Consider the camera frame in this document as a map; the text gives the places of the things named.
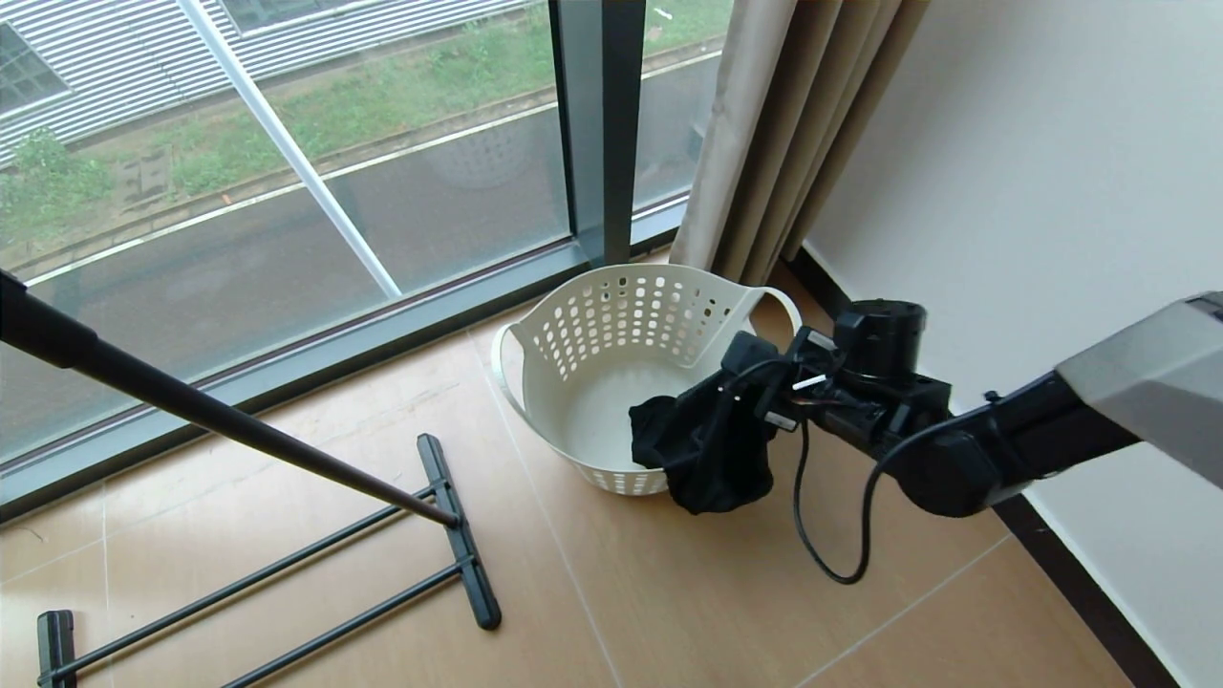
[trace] basket handle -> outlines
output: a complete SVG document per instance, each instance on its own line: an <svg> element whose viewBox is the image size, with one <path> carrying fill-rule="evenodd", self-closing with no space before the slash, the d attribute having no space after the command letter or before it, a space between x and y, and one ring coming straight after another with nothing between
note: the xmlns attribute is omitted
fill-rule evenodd
<svg viewBox="0 0 1223 688"><path fill-rule="evenodd" d="M515 412L517 412L519 418L521 418L523 423L531 426L531 430L534 430L534 424L532 424L531 419L527 418L526 409L522 408L522 404L519 403L519 400L514 396L514 392L510 391L510 384L508 380L505 380L505 365L501 362L501 354L504 353L505 348L504 347L505 335L510 331L510 329L515 324L517 323L511 321L501 325L501 328L498 329L497 334L493 336L493 378L497 379L497 385L498 387L501 389L501 395L505 396L505 401L509 402L511 407L514 407Z"/></svg>
<svg viewBox="0 0 1223 688"><path fill-rule="evenodd" d="M802 326L802 314L799 313L799 307L794 304L794 301L781 291L780 288L774 288L772 286L756 286L751 288L751 292L756 295L756 302L758 303L761 297L766 293L777 298L785 308L785 314L790 315L790 324L794 325L794 334L799 332L799 328Z"/></svg>

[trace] white plastic basket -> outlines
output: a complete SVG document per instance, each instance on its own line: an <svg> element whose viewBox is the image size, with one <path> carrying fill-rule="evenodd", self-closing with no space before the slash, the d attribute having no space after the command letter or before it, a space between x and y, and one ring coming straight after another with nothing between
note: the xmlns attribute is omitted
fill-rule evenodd
<svg viewBox="0 0 1223 688"><path fill-rule="evenodd" d="M493 374L514 411L591 484L620 495L667 489L662 469L632 463L629 409L678 396L717 373L722 356L766 293L704 270L669 264L609 265L581 274L493 339ZM505 380L506 332L522 346L522 402Z"/></svg>

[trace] black cloth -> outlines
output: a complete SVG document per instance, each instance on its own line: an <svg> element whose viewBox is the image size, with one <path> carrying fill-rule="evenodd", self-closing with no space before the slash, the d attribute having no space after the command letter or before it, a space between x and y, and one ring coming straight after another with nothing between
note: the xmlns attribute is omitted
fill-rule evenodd
<svg viewBox="0 0 1223 688"><path fill-rule="evenodd" d="M767 446L777 428L752 415L755 400L719 392L731 378L718 373L629 409L634 463L662 468L671 499L693 514L729 512L773 489Z"/></svg>

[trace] curtain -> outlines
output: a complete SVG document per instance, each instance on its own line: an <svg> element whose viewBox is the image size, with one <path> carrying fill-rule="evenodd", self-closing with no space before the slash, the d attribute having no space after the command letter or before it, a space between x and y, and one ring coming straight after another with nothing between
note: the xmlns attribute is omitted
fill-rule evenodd
<svg viewBox="0 0 1223 688"><path fill-rule="evenodd" d="M794 258L926 0L735 0L671 262L762 284Z"/></svg>

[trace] road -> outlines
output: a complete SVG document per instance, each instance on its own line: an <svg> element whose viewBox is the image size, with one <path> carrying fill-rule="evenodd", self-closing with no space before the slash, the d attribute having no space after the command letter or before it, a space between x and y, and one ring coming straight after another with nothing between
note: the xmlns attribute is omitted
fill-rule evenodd
<svg viewBox="0 0 1223 688"><path fill-rule="evenodd" d="M686 186L717 60L643 82L636 198ZM404 292L567 232L555 108L328 183ZM115 346L192 380L385 302L313 198L292 191L32 287ZM132 402L0 348L0 459Z"/></svg>

